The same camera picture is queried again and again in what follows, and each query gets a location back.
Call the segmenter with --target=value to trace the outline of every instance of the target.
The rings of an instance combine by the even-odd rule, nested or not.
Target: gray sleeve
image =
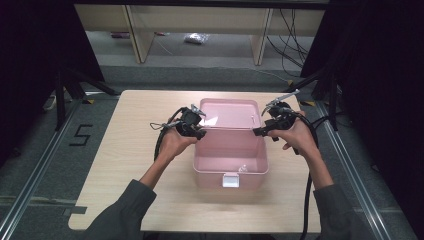
[[[320,214],[322,240],[375,239],[338,185],[316,190],[314,196]]]
[[[150,188],[132,180],[118,201],[94,219],[83,239],[140,240],[141,221],[155,198]]]

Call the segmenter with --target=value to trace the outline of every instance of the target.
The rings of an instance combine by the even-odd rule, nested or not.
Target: pink box
[[[252,128],[261,126],[253,100],[202,99],[207,131],[195,147],[194,170],[199,187],[255,189],[268,172],[266,145]]]

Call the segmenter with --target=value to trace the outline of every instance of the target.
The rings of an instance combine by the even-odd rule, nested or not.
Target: open lid
[[[205,128],[252,129],[261,126],[258,103],[253,100],[204,98],[200,109],[206,114]]]

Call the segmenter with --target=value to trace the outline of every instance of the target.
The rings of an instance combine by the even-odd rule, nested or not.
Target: person
[[[315,187],[321,240],[375,239],[340,186],[334,184],[311,132],[302,121],[296,120],[289,130],[269,131],[268,136],[284,139],[283,150],[296,148],[305,158]],[[83,239],[143,239],[141,222],[156,197],[153,192],[156,183],[172,160],[196,142],[196,138],[183,137],[175,128],[168,130],[156,161],[139,181],[132,180],[121,197],[96,217],[84,232]]]

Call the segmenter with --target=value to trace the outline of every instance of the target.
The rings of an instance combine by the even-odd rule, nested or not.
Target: wooden table
[[[122,194],[131,179],[140,179],[153,162],[159,131],[150,123],[166,122],[180,107],[203,98],[250,99],[259,107],[282,93],[135,91],[122,93],[76,206],[69,226],[84,230]],[[285,100],[298,110],[295,97]],[[266,138],[269,172],[257,190],[202,189],[196,186],[194,146],[166,169],[155,188],[157,198],[144,217],[146,231],[184,232],[301,232],[308,168],[284,141]],[[315,198],[310,198],[309,232],[319,232]]]

